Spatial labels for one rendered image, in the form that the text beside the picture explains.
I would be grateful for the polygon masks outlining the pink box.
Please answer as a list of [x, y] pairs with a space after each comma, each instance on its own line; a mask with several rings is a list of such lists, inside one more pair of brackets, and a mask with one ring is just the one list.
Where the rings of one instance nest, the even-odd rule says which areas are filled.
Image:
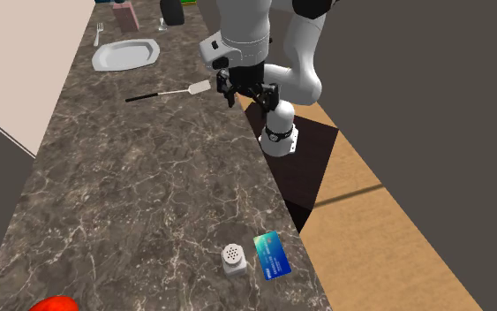
[[139, 22], [131, 1], [112, 4], [112, 11], [122, 33], [138, 32]]

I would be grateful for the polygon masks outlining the white salt shaker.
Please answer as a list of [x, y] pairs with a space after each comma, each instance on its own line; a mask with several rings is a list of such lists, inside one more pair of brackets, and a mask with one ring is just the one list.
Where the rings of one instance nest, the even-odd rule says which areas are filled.
[[228, 244], [222, 250], [222, 266], [227, 277], [244, 275], [247, 271], [244, 249], [238, 244]]

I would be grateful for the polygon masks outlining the black cylindrical container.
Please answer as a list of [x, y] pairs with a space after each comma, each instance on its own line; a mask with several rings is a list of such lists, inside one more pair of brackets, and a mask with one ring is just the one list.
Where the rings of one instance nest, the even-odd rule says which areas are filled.
[[168, 26], [184, 24], [184, 9], [181, 0], [160, 0], [160, 9], [163, 20]]

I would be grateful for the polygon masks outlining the red round object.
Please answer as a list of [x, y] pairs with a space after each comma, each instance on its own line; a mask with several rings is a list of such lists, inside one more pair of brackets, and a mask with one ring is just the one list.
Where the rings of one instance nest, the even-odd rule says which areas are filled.
[[37, 302], [28, 311], [79, 311], [79, 307], [71, 297], [59, 295]]

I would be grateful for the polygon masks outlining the white octagonal plate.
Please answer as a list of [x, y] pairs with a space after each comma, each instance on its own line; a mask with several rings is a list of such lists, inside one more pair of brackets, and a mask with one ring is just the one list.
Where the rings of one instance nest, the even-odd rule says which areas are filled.
[[97, 72], [127, 71], [153, 64], [160, 55], [154, 39], [131, 39], [102, 45], [92, 57]]

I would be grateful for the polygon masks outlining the blue card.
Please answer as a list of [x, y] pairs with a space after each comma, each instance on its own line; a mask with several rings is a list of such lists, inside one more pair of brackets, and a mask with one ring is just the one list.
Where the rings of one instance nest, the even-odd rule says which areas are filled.
[[276, 231], [259, 235], [253, 242], [266, 280], [291, 273], [290, 263]]

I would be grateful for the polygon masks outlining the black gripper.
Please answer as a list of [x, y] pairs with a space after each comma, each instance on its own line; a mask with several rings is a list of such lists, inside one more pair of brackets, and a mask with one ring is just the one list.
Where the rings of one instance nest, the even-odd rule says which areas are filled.
[[276, 83], [265, 84], [265, 63], [221, 69], [216, 74], [216, 90], [227, 100], [230, 108], [236, 102], [235, 93], [239, 93], [250, 96], [265, 113], [276, 109], [280, 88]]

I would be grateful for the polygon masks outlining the dark robot stand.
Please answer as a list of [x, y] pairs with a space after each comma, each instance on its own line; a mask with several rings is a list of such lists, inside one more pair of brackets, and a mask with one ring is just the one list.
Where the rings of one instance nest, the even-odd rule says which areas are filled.
[[265, 158], [290, 217], [301, 231], [316, 202], [338, 129], [299, 116], [294, 118], [294, 125], [298, 129], [296, 151]]

